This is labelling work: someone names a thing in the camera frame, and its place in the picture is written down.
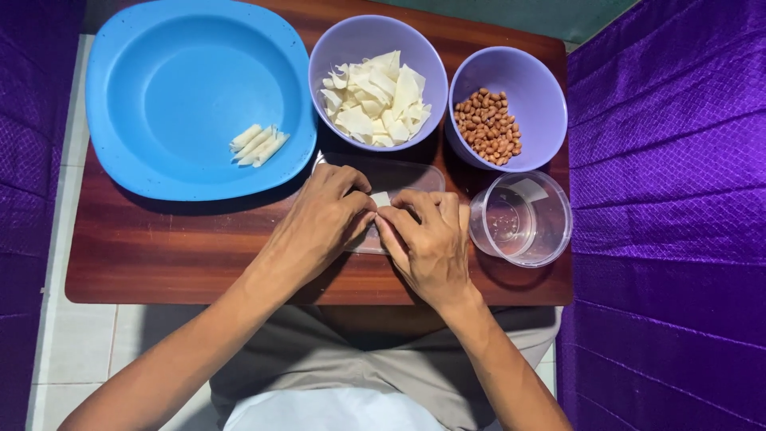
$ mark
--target white tile floor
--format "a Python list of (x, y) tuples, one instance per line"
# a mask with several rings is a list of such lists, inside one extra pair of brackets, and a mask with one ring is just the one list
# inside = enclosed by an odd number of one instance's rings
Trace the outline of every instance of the white tile floor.
[[(51, 236), (38, 352), (27, 429), (48, 431), (106, 379), (180, 327), (201, 309), (182, 305), (73, 304), (64, 296), (69, 250), (80, 196), (89, 131), (85, 121), (85, 64), (93, 36), (80, 37), (64, 155)], [(537, 373), (555, 395), (553, 347)], [(202, 387), (163, 430), (213, 430), (210, 387)]]

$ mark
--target white shirt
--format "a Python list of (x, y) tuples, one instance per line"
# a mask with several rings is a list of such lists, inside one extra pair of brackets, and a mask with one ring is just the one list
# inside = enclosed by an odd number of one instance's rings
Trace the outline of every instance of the white shirt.
[(403, 393), (362, 388), (275, 390), (246, 398), (224, 431), (443, 431)]

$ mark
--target grey pants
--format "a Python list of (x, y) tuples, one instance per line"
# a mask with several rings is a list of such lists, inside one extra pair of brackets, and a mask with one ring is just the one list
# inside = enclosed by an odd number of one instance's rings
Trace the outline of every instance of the grey pants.
[[(558, 333), (561, 307), (503, 308), (493, 313), (532, 368)], [(322, 321), (313, 307), (282, 306), (210, 380), (223, 428), (237, 401), (270, 390), (363, 387), (399, 392), (450, 431), (495, 420), (470, 360), (449, 329), (398, 347), (363, 351)]]

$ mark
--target hand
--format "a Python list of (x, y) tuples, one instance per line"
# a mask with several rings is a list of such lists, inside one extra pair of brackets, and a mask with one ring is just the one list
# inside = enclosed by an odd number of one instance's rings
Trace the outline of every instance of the hand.
[[(399, 193), (391, 205), (378, 208), (375, 224), (412, 290), (442, 317), (476, 298), (468, 275), (469, 207), (455, 193), (414, 190)], [(414, 208), (420, 224), (405, 206)]]
[[(346, 195), (353, 186), (357, 190)], [(294, 293), (372, 222), (378, 207), (366, 195), (371, 190), (358, 170), (320, 163), (251, 267), (287, 283), (288, 293)]]

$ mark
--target forearm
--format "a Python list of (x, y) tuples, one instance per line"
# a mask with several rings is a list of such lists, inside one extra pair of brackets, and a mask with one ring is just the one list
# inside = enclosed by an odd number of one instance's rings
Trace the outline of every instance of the forearm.
[[(160, 428), (286, 300), (280, 292), (290, 289), (263, 286), (270, 279), (258, 271), (243, 275), (213, 305), (109, 379), (61, 429)], [(260, 283), (257, 294), (254, 280)]]
[(556, 400), (497, 324), (478, 291), (459, 310), (443, 313), (442, 318), (468, 353), (503, 429), (571, 429)]

